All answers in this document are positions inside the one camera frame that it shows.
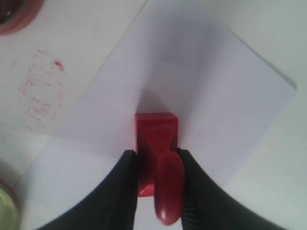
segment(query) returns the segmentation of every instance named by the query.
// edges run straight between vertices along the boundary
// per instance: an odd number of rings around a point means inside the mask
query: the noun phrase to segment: white table
[[[0,174],[7,175],[4,179],[12,186],[104,63],[144,2],[47,0],[29,27],[0,37]],[[297,84],[294,100],[229,183],[227,191],[278,224],[306,229],[307,2],[203,2],[209,13],[225,22],[255,52]],[[43,208],[37,211],[46,216],[57,215]],[[35,217],[28,221],[44,222]]]

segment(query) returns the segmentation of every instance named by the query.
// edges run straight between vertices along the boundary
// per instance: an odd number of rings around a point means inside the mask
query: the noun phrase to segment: white paper
[[[201,6],[150,0],[16,191],[64,213],[135,148],[135,112],[166,110],[179,117],[179,146],[223,187],[294,93]],[[140,213],[136,229],[158,227]]]

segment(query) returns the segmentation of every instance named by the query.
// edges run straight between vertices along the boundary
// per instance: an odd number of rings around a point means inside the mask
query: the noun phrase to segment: sheet of paper
[[[65,212],[135,148],[136,111],[176,114],[180,147],[223,187],[294,93],[201,5],[150,0],[16,191]],[[146,202],[139,199],[139,208]],[[156,229],[155,217],[141,214],[136,229]]]

